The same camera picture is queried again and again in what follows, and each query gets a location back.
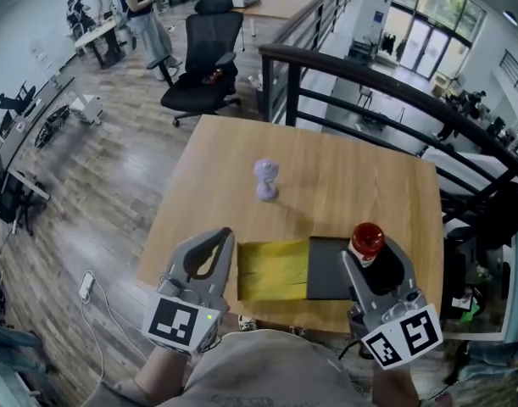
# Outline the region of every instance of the blue jeans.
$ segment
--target blue jeans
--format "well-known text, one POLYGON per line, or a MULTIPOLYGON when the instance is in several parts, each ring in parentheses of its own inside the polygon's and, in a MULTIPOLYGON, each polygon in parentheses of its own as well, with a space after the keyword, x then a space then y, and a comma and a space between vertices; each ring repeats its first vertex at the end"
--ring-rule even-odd
POLYGON ((459 372, 461 382, 466 382, 474 376, 508 376, 518 371, 518 368, 510 368, 510 360, 518 360, 518 343, 497 345, 472 341, 468 343, 468 355, 471 359, 470 364, 459 372))
POLYGON ((0 364, 17 372, 45 373, 46 365, 23 355, 17 347, 42 349, 42 341, 31 333, 0 327, 0 364))

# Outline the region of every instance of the shoe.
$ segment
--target shoe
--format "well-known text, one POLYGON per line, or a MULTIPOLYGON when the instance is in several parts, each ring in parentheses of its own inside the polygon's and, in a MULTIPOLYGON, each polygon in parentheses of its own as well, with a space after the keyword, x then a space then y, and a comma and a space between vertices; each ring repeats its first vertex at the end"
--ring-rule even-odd
POLYGON ((257 320, 243 315, 238 316, 238 325, 240 326, 240 332, 254 332, 259 329, 257 320))
MULTIPOLYGON (((179 68, 170 67, 170 68, 168 68, 168 75, 170 76, 170 78, 174 78, 179 71, 180 71, 179 68)), ((160 74, 160 72, 157 75, 155 75, 155 78, 159 81, 165 81, 164 76, 162 74, 160 74)))
POLYGON ((294 336, 305 337, 307 332, 306 329, 303 329, 302 327, 290 326, 289 333, 291 333, 294 336))
POLYGON ((174 63, 170 66, 171 68, 177 68, 183 63, 183 60, 174 58, 174 63))

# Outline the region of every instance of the wire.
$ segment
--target wire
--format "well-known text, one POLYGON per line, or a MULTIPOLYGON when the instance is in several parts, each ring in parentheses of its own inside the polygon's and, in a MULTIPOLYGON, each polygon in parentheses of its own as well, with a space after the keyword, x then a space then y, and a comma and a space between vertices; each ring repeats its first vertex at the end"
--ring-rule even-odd
MULTIPOLYGON (((112 310, 109 306, 109 302, 108 302, 108 296, 106 295, 106 291, 104 291, 104 288, 103 286, 100 284, 100 282, 98 281, 97 277, 95 276, 95 273, 93 273, 91 270, 88 270, 86 271, 85 273, 83 273, 83 277, 81 278, 81 282, 80 282, 80 287, 81 287, 81 284, 83 283, 83 280, 85 279, 86 277, 86 274, 89 273, 92 278, 95 280, 95 282, 97 283, 98 287, 101 289, 101 291, 103 292, 103 296, 104 296, 104 302, 106 303, 106 308, 108 309, 108 313, 109 313, 109 316, 112 318, 112 321, 115 323, 115 325, 120 329, 121 333, 123 333, 123 336, 125 337, 125 339, 127 340, 127 342, 132 345, 132 347, 144 358, 144 360, 148 360, 148 358, 146 357, 146 355, 134 344, 132 343, 132 341, 129 339, 129 337, 127 336, 127 334, 125 333, 125 330, 123 330, 123 327, 121 327, 120 323, 117 322, 117 320, 114 318, 114 314, 112 314, 112 310)), ((100 373, 100 377, 98 378, 98 382, 100 383, 102 381, 102 379, 104 378, 104 353, 103 353, 103 349, 100 347, 100 343, 98 343, 98 340, 97 340, 97 336, 95 335, 95 331, 93 330, 91 324, 89 324, 89 322, 87 321, 87 318, 85 316, 85 314, 83 313, 83 305, 84 304, 89 304, 91 302, 91 296, 89 295, 89 293, 87 294, 86 298, 81 298, 80 297, 80 310, 81 310, 81 318, 83 318, 83 321, 87 324, 87 327, 89 327, 89 330, 91 331, 91 334, 92 334, 92 337, 93 339, 95 340, 95 344, 97 345, 98 347, 98 350, 100 351, 100 367, 101 367, 101 373, 100 373)), ((139 331, 136 327, 134 327, 131 323, 129 323, 125 318, 123 318, 123 320, 125 320, 132 328, 134 328, 135 330, 139 331)))
POLYGON ((12 230, 13 230, 13 227, 10 227, 8 234, 6 234, 6 238, 4 238, 3 245, 0 247, 0 256, 1 256, 1 253, 3 252, 4 246, 6 245, 6 242, 10 238, 10 235, 12 235, 12 230))
POLYGON ((447 389, 449 389, 451 386, 453 386, 452 384, 448 384, 441 392, 438 392, 436 393, 433 397, 430 397, 428 399, 428 401, 430 401, 431 399, 435 399, 437 398, 439 395, 441 395, 443 392, 445 392, 447 389))
POLYGON ((215 347, 217 347, 221 341, 223 340, 223 338, 219 335, 216 335, 216 337, 219 338, 219 341, 217 341, 216 343, 214 343, 211 347, 207 347, 206 349, 203 349, 200 353, 203 354, 203 353, 208 353, 209 351, 211 351, 212 349, 214 349, 215 347))
POLYGON ((359 343, 358 339, 355 339, 354 341, 351 341, 347 344, 347 347, 345 347, 342 351, 342 353, 337 357, 338 360, 341 360, 343 356, 348 352, 348 350, 353 347, 355 344, 359 343))

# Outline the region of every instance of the bottle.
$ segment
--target bottle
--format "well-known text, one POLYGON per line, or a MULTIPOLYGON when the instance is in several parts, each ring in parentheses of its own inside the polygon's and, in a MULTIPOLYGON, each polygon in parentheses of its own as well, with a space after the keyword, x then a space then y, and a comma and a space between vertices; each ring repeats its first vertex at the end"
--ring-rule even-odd
POLYGON ((384 245, 385 234, 378 225, 361 223, 354 228, 348 249, 366 268, 373 264, 384 245))

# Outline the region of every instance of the handrail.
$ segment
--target handrail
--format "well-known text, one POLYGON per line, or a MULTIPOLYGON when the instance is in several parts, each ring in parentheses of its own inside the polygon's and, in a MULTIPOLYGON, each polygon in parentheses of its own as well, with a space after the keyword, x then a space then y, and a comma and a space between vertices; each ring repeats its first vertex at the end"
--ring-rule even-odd
POLYGON ((514 83, 513 87, 518 91, 518 61, 513 57, 508 50, 505 50, 504 57, 499 63, 507 77, 514 83))
POLYGON ((516 159, 499 142, 492 139, 484 130, 460 115, 447 104, 426 95, 425 93, 397 81, 388 75, 374 71, 366 66, 354 64, 348 60, 335 58, 302 48, 281 44, 265 44, 259 47, 259 53, 269 60, 287 64, 295 64, 311 70, 334 75, 357 84, 395 97, 416 109, 429 114, 432 118, 451 125, 460 134, 467 137, 481 148, 492 152, 494 157, 509 170, 518 175, 518 159, 516 159))
POLYGON ((308 18, 315 10, 319 8, 326 0, 314 0, 301 8, 287 23, 285 23, 274 35, 273 43, 282 44, 290 35, 300 26, 300 24, 308 18))

